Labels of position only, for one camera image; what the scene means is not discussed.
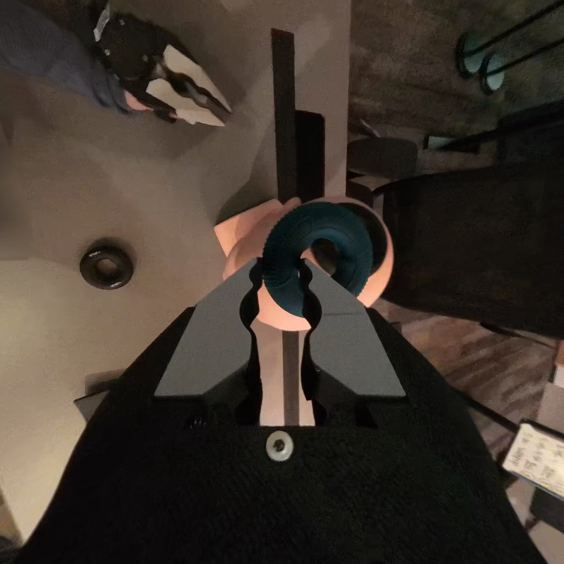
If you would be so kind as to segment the person's left forearm blue sleeve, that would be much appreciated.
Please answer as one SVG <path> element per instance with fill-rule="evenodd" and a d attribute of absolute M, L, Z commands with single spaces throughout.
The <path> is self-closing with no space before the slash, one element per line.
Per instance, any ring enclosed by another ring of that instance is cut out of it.
<path fill-rule="evenodd" d="M 73 32 L 21 1 L 1 1 L 1 69 L 46 80 L 100 108 L 132 111 L 118 79 Z"/>

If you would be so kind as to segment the black flat rectangular pad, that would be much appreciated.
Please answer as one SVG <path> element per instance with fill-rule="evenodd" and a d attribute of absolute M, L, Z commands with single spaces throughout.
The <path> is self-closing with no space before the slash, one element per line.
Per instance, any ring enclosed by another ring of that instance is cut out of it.
<path fill-rule="evenodd" d="M 296 110 L 297 197 L 302 203 L 325 194 L 325 119 L 321 114 Z"/>

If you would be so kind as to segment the dark teal rubber toy tire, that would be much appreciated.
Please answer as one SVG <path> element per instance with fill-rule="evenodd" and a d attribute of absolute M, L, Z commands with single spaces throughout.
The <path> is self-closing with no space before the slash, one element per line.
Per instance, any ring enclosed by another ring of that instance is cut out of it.
<path fill-rule="evenodd" d="M 358 296 L 370 277 L 372 243 L 366 227 L 351 210 L 326 201 L 292 209 L 274 225 L 266 239 L 262 272 L 274 302 L 300 318 L 304 300 L 301 255 L 320 239 L 337 247 L 340 261 L 332 278 L 352 295 Z"/>

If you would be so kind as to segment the long black flat strip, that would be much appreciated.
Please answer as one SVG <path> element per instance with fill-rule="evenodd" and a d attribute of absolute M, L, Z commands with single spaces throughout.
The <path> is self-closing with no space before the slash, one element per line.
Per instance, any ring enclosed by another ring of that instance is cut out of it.
<path fill-rule="evenodd" d="M 297 193 L 294 35 L 271 30 L 273 103 L 278 200 L 286 205 Z M 282 332 L 284 423 L 300 423 L 299 333 Z"/>

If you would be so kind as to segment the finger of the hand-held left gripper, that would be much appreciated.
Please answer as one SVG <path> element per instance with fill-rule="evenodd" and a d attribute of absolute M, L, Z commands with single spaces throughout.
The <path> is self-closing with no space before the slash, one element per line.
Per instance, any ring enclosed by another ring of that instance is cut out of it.
<path fill-rule="evenodd" d="M 220 106 L 232 113 L 232 108 L 227 99 L 216 87 L 215 83 L 210 79 L 208 74 L 203 68 L 197 64 L 189 55 L 182 53 L 176 47 L 167 45 L 164 53 L 164 66 L 174 74 L 188 77 L 199 88 L 203 88 L 205 92 L 209 93 L 213 100 L 218 102 Z"/>
<path fill-rule="evenodd" d="M 225 126 L 224 120 L 212 111 L 208 102 L 198 102 L 190 96 L 179 94 L 166 79 L 149 81 L 145 92 L 171 107 L 174 116 L 191 125 L 201 123 L 214 127 Z"/>

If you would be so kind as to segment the white handwritten paper note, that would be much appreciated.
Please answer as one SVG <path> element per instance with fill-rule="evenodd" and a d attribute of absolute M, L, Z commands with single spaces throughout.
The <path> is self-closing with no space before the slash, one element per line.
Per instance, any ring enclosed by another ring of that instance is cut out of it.
<path fill-rule="evenodd" d="M 555 498 L 563 500 L 563 434 L 525 420 L 505 455 L 501 467 Z"/>

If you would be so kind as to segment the person's left hand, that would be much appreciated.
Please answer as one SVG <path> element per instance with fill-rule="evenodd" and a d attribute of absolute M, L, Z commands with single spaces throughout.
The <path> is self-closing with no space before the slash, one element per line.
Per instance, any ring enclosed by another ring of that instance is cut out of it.
<path fill-rule="evenodd" d="M 167 123 L 175 123 L 178 116 L 174 113 L 169 113 L 161 109 L 154 109 L 141 103 L 130 92 L 124 91 L 125 101 L 132 110 L 145 111 L 153 113 L 158 119 Z"/>

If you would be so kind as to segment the pink round plastic piece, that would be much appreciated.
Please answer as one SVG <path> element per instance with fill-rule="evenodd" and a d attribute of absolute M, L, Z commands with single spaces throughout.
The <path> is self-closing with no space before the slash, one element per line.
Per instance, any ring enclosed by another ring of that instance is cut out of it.
<path fill-rule="evenodd" d="M 373 250 L 382 248 L 382 258 L 375 253 L 377 269 L 370 275 L 364 289 L 357 298 L 364 306 L 372 306 L 386 289 L 392 275 L 394 250 L 391 234 L 382 216 L 367 204 L 347 196 L 326 196 L 314 202 L 330 202 L 343 205 L 353 211 L 356 216 L 367 221 Z M 276 199 L 266 201 L 215 226 L 215 235 L 226 255 L 223 278 L 226 279 L 247 262 L 262 257 L 267 236 L 279 220 L 292 209 L 302 206 L 298 197 L 282 204 Z M 281 307 L 269 295 L 263 286 L 258 292 L 260 322 L 275 329 L 289 332 L 309 330 L 310 324 L 305 318 L 292 315 Z"/>

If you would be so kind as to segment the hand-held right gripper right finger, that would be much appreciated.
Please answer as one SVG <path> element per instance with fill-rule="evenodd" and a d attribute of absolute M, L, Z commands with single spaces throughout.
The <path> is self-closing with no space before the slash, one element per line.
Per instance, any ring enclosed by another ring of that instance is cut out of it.
<path fill-rule="evenodd" d="M 405 390 L 366 307 L 308 259 L 301 260 L 302 314 L 310 325 L 301 383 L 314 412 L 402 400 Z"/>

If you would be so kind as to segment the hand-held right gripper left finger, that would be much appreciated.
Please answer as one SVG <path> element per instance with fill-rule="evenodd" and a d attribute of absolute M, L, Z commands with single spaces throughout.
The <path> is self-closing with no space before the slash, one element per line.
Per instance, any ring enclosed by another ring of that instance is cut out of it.
<path fill-rule="evenodd" d="M 253 258 L 195 306 L 156 399 L 197 399 L 235 412 L 260 412 L 263 390 L 251 326 L 262 285 L 262 266 Z"/>

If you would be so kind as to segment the black rubber toy tire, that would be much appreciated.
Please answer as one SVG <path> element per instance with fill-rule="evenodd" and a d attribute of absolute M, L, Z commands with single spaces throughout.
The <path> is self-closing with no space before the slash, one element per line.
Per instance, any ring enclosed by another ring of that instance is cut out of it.
<path fill-rule="evenodd" d="M 100 237 L 80 259 L 83 280 L 96 289 L 114 291 L 131 281 L 137 264 L 132 248 L 116 237 Z"/>

